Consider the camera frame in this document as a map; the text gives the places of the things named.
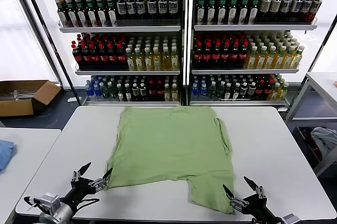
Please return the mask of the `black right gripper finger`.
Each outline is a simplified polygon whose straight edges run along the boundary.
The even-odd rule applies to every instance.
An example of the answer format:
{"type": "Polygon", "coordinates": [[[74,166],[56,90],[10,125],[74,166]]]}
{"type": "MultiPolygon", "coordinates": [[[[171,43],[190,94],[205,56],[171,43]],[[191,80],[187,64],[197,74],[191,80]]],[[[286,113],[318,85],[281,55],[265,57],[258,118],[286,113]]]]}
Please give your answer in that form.
{"type": "Polygon", "coordinates": [[[234,210],[243,213],[249,203],[247,201],[244,201],[243,199],[236,197],[225,184],[223,184],[222,186],[227,198],[230,201],[230,206],[234,210]]]}
{"type": "Polygon", "coordinates": [[[262,186],[258,186],[253,180],[244,176],[244,180],[250,186],[250,188],[259,196],[260,199],[265,199],[265,193],[262,186]]]}

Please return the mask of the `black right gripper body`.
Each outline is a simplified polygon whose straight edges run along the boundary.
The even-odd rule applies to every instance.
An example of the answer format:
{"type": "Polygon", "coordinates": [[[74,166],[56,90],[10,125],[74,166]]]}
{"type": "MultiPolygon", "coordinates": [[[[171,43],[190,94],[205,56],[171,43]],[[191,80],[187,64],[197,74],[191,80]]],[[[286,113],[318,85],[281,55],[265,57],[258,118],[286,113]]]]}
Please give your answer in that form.
{"type": "Polygon", "coordinates": [[[248,202],[242,208],[244,215],[251,215],[257,222],[273,223],[273,213],[266,206],[266,198],[260,198],[257,194],[253,194],[243,199],[248,202]]]}

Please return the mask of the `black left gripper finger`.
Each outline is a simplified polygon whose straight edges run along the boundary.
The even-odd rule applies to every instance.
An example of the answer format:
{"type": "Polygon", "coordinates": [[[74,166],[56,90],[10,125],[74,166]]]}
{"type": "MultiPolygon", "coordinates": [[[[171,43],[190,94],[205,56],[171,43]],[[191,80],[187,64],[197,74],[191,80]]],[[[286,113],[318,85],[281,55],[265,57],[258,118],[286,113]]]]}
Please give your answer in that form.
{"type": "Polygon", "coordinates": [[[71,181],[79,181],[82,175],[88,170],[90,167],[91,162],[87,163],[86,165],[82,166],[79,170],[73,171],[71,181]]]}
{"type": "Polygon", "coordinates": [[[99,179],[89,182],[88,185],[95,191],[104,190],[107,187],[108,180],[110,178],[113,168],[107,170],[107,172],[99,179]]]}

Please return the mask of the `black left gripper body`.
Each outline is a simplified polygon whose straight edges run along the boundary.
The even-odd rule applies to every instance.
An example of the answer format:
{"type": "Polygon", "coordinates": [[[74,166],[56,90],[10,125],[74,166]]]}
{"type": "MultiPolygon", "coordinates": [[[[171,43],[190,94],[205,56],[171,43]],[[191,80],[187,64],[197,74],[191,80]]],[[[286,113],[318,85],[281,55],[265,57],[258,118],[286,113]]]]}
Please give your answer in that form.
{"type": "Polygon", "coordinates": [[[64,203],[69,206],[78,206],[81,201],[88,195],[94,195],[96,189],[89,185],[92,179],[80,177],[77,181],[71,182],[71,190],[64,197],[64,203]]]}

